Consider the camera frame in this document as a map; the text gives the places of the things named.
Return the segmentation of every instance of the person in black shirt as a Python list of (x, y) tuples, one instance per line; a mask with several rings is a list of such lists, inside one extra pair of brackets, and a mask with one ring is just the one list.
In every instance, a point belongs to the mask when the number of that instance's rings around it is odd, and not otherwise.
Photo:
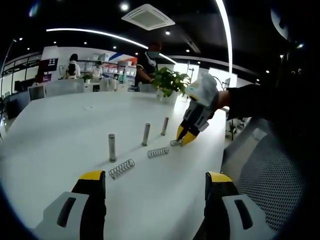
[(134, 86), (138, 87), (139, 83), (151, 84), (155, 77), (155, 72), (158, 70), (158, 65), (155, 60), (159, 56), (161, 50), (160, 42), (152, 42), (148, 46), (148, 50), (138, 57), (136, 64), (136, 76)]

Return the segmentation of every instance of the face mask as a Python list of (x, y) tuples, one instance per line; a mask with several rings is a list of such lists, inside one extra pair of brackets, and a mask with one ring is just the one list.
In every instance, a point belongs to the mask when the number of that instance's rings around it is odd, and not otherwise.
[(148, 55), (150, 58), (154, 59), (159, 56), (159, 51), (148, 51)]

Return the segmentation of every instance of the potted plant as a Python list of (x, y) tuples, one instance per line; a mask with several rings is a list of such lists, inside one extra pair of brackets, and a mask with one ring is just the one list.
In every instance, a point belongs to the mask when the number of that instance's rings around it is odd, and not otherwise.
[(90, 79), (92, 79), (94, 76), (91, 72), (87, 72), (82, 76), (82, 79), (84, 80), (84, 82), (86, 83), (87, 80), (89, 82)]
[(185, 89), (190, 83), (191, 80), (187, 74), (180, 74), (163, 67), (155, 72), (152, 85), (163, 93), (163, 102), (174, 105), (179, 92), (184, 95), (186, 93)]

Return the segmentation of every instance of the green leaves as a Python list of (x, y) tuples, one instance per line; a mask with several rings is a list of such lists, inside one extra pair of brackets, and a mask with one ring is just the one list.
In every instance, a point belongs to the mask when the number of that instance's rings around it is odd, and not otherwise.
[(155, 72), (155, 78), (152, 85), (163, 91), (164, 97), (170, 97), (173, 91), (186, 93), (186, 87), (191, 83), (187, 74), (180, 74), (178, 71), (171, 71), (167, 67), (163, 67)]
[(83, 80), (88, 80), (88, 79), (92, 79), (94, 76), (91, 72), (87, 72), (82, 76)]

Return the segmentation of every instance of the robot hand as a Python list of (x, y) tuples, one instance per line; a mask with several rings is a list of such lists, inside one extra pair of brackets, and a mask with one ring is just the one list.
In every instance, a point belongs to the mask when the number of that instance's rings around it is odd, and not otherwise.
[(176, 139), (182, 140), (182, 146), (192, 142), (209, 126), (207, 120), (211, 119), (217, 110), (219, 97), (217, 82), (208, 73), (203, 73), (201, 76), (202, 79), (198, 79), (185, 89), (191, 102), (176, 134)]

